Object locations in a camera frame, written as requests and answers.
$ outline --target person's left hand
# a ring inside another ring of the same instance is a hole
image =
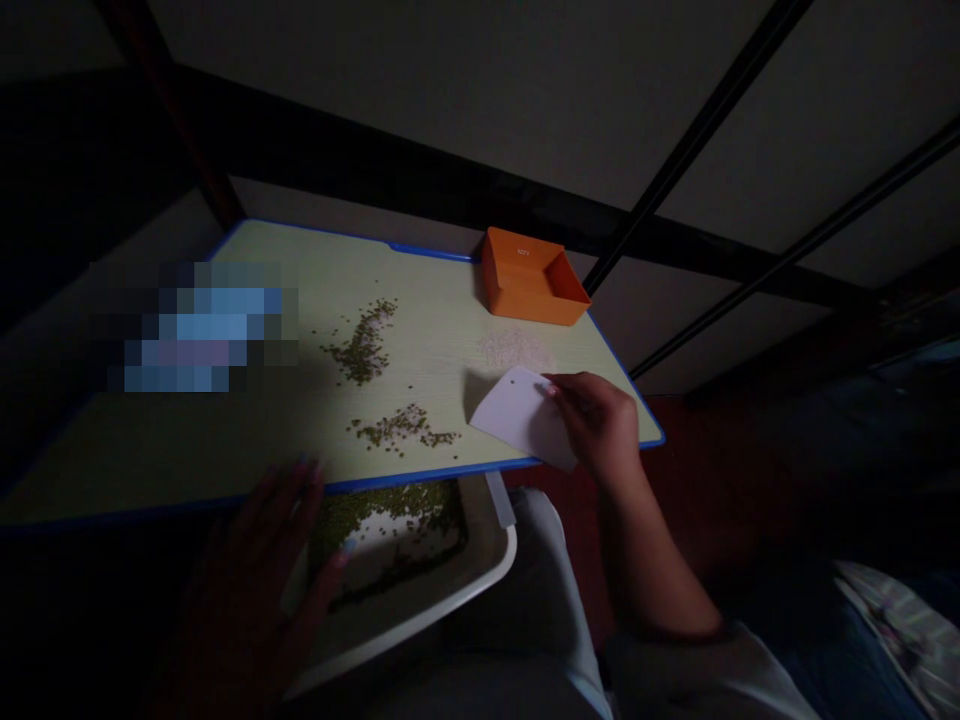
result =
[[[280,611],[322,499],[316,463],[271,468],[230,527],[214,528],[147,694],[148,716],[238,720],[266,715],[279,702],[350,559],[347,547],[334,553],[296,614]]]

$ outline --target painted fingernail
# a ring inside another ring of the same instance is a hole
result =
[[[354,538],[347,538],[346,542],[340,546],[340,549],[337,550],[336,554],[333,556],[333,564],[335,567],[346,567],[347,563],[350,562],[350,558],[353,556],[354,550],[357,549],[357,541]]]

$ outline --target orange box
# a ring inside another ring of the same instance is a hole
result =
[[[494,315],[573,325],[590,307],[562,245],[488,228],[482,262]]]

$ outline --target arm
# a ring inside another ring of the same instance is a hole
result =
[[[589,373],[547,377],[573,449],[601,492],[608,582],[626,619],[673,637],[716,634],[723,618],[674,543],[643,471],[636,402]]]
[[[814,720],[816,713],[757,638],[741,626],[720,637],[720,611],[673,542],[640,463],[634,399],[589,373],[547,377],[573,449],[600,489],[611,598],[622,597],[629,625],[712,640],[615,638],[606,656],[622,717]]]

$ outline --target person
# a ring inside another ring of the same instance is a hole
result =
[[[615,706],[623,718],[815,718],[762,643],[724,622],[674,543],[637,451],[635,400],[589,373],[547,377],[599,489],[608,585],[624,630],[605,653],[612,692],[601,682],[559,517],[542,493],[520,490],[511,495],[518,550],[510,572],[442,621],[444,651],[363,713],[609,720]],[[280,611],[322,498],[320,471],[301,461],[287,474],[268,471],[230,526],[214,529],[146,694],[148,717],[236,720],[276,708],[350,559],[351,548],[341,548],[293,616]]]

